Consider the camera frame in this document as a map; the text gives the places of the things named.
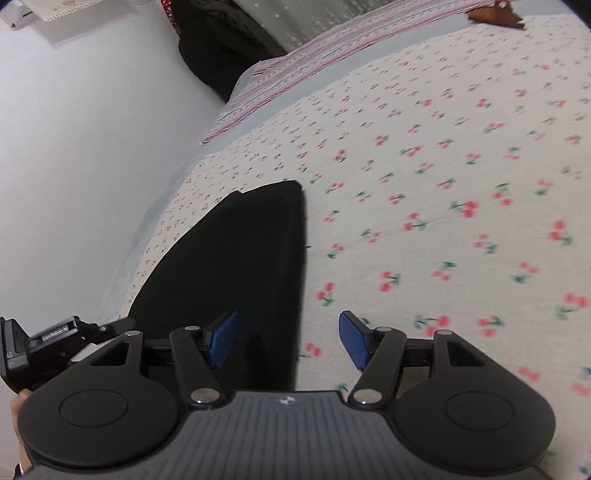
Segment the person's left hand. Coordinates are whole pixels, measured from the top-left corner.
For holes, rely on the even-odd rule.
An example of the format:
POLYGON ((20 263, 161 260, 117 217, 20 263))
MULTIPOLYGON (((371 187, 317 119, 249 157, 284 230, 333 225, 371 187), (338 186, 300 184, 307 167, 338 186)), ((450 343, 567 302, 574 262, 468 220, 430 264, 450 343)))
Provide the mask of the person's left hand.
POLYGON ((10 402, 10 411, 12 415, 12 426, 14 433, 16 435, 18 441, 18 448, 19 448, 19 463, 15 467, 15 474, 14 478, 18 478, 23 476, 27 473, 28 470, 32 468, 31 460, 28 457, 24 442, 22 440, 20 430, 18 427, 18 420, 19 414, 21 409, 26 402, 26 400, 30 397, 32 392, 29 389, 23 389, 18 394, 16 394, 10 402))

